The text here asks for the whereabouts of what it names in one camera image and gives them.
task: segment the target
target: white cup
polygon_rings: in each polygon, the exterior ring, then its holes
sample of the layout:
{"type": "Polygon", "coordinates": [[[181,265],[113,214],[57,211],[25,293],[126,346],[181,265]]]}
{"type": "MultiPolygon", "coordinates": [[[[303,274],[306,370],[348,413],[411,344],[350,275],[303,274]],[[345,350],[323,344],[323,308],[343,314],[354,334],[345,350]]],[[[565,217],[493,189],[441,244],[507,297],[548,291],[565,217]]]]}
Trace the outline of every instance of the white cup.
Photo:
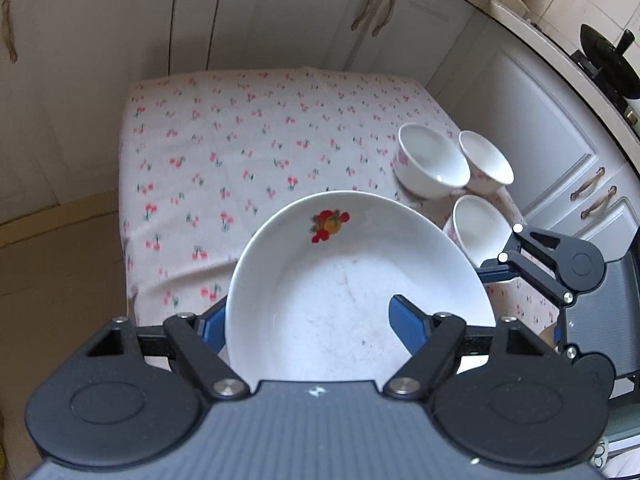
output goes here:
{"type": "Polygon", "coordinates": [[[453,213],[442,229],[477,269],[504,250],[511,226],[486,200],[465,195],[456,200],[453,213]]]}

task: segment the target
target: black pot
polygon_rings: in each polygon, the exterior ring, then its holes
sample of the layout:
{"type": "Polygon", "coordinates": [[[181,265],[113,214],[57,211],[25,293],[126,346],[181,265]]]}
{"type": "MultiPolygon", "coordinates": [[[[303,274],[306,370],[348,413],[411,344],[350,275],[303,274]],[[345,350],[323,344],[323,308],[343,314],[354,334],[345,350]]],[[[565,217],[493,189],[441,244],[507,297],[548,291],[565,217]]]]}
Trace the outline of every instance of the black pot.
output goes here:
{"type": "Polygon", "coordinates": [[[640,78],[623,56],[635,39],[630,30],[625,30],[618,46],[614,46],[586,23],[580,27],[580,44],[585,56],[596,68],[602,69],[607,82],[627,99],[640,99],[640,78]]]}

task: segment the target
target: tablecloth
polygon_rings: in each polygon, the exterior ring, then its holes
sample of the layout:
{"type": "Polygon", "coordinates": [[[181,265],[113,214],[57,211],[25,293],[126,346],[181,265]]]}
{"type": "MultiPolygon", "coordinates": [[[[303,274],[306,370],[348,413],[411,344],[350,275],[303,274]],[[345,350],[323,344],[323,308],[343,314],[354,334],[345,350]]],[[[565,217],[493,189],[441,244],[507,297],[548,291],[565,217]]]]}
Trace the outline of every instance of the tablecloth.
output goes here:
{"type": "MultiPolygon", "coordinates": [[[[353,189],[394,198],[443,227],[457,198],[407,193],[392,171],[398,128],[460,130],[410,78],[296,70],[201,72],[135,84],[120,143],[120,220],[130,315],[202,313],[242,250],[287,204],[353,189]]],[[[506,190],[488,197],[523,218],[506,190]]],[[[496,316],[539,333],[557,311],[522,280],[488,286],[496,316]]]]}

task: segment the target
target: blue gripper pad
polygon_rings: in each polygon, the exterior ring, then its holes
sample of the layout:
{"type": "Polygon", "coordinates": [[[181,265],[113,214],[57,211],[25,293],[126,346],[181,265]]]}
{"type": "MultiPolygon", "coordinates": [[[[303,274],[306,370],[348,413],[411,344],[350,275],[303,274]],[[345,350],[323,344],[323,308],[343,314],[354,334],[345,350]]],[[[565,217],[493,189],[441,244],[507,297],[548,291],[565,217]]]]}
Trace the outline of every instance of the blue gripper pad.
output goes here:
{"type": "Polygon", "coordinates": [[[204,330],[202,332],[202,340],[211,348],[215,354],[219,354],[225,340],[225,312],[226,298],[218,302],[213,309],[218,308],[204,322],[204,330]]]}
{"type": "Polygon", "coordinates": [[[427,342],[426,318],[425,313],[400,294],[389,301],[389,324],[411,355],[427,342]]]}

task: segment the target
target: metal screw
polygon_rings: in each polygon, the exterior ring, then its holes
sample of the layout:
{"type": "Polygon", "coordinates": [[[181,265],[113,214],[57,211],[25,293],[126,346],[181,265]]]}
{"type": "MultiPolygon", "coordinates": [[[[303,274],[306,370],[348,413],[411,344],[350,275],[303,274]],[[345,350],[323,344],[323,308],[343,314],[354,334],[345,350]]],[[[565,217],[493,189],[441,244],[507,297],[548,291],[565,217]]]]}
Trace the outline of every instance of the metal screw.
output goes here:
{"type": "Polygon", "coordinates": [[[246,392],[246,384],[238,379],[220,379],[213,384],[213,389],[224,397],[239,397],[246,392]]]}
{"type": "Polygon", "coordinates": [[[420,383],[411,377],[396,377],[389,382],[389,388],[398,395],[411,395],[420,389],[420,383]]]}

